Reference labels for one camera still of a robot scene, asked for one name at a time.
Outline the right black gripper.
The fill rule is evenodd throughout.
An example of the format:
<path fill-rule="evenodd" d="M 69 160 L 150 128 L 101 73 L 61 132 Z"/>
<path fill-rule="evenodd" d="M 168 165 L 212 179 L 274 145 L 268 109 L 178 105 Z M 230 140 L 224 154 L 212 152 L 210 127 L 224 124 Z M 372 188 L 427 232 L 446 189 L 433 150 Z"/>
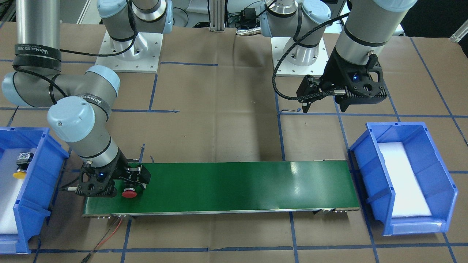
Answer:
<path fill-rule="evenodd" d="M 114 180 L 124 176 L 124 187 L 145 190 L 150 183 L 151 173 L 143 165 L 130 167 L 127 159 L 119 149 L 116 157 L 103 167 L 92 167 L 92 161 L 83 163 L 75 193 L 83 197 L 115 197 L 117 192 Z"/>

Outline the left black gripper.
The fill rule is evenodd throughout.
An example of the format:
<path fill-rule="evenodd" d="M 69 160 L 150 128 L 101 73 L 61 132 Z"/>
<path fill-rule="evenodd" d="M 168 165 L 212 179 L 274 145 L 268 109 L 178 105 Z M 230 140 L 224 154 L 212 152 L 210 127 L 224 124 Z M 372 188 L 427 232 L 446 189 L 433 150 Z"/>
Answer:
<path fill-rule="evenodd" d="M 346 61 L 333 50 L 323 75 L 319 78 L 306 75 L 297 89 L 296 96 L 307 113 L 311 104 L 326 96 L 334 96 L 341 112 L 350 105 L 377 104 L 387 98 L 387 88 L 378 56 L 369 51 L 364 64 Z"/>

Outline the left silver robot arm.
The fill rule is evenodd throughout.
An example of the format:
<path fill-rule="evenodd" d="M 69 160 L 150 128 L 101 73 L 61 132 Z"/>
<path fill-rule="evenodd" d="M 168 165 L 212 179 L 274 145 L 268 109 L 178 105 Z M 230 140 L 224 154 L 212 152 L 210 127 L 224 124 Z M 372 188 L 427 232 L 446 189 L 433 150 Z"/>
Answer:
<path fill-rule="evenodd" d="M 308 112 L 311 103 L 334 96 L 340 110 L 350 105 L 377 104 L 388 96 L 379 54 L 390 40 L 399 23 L 415 0 L 352 0 L 349 13 L 331 17 L 330 8 L 320 0 L 266 0 L 260 18 L 262 35 L 288 37 L 289 41 L 274 67 L 272 87 L 286 99 L 302 103 Z M 276 75 L 284 60 L 296 65 L 312 64 L 304 61 L 304 52 L 317 54 L 325 27 L 346 17 L 344 28 L 331 52 L 320 77 L 306 75 L 295 96 L 281 93 Z"/>

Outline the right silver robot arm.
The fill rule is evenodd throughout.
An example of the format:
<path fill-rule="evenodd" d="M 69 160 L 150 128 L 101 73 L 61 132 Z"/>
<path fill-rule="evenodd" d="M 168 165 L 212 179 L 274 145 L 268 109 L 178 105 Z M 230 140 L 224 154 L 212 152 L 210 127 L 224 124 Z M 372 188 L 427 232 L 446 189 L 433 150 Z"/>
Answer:
<path fill-rule="evenodd" d="M 112 53 L 132 61 L 149 55 L 144 33 L 168 34 L 173 27 L 170 0 L 99 0 L 97 9 L 110 37 Z M 19 0 L 16 4 L 18 42 L 13 73 L 2 81 L 2 93 L 17 106 L 47 107 L 47 120 L 57 136 L 83 160 L 75 193 L 112 198 L 115 180 L 123 182 L 122 196 L 135 198 L 145 190 L 151 174 L 131 167 L 107 131 L 120 78 L 105 65 L 94 65 L 82 75 L 61 73 L 62 53 L 90 56 L 60 49 L 60 4 L 57 0 Z"/>

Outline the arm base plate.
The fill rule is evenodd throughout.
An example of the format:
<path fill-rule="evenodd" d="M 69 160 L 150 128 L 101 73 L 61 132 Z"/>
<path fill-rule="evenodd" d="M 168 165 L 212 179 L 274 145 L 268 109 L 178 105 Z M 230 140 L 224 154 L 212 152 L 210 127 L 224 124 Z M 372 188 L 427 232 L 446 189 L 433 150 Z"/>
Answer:
<path fill-rule="evenodd" d="M 132 47 L 117 56 L 98 57 L 95 65 L 117 73 L 157 73 L 163 34 L 140 32 Z"/>
<path fill-rule="evenodd" d="M 280 58 L 293 43 L 290 37 L 271 38 L 272 61 L 274 67 L 276 67 Z M 313 48 L 306 48 L 298 45 L 294 47 L 294 50 L 292 50 L 281 63 L 276 75 L 283 77 L 302 77 L 305 75 L 320 77 L 323 75 L 328 58 L 329 56 L 323 39 Z"/>

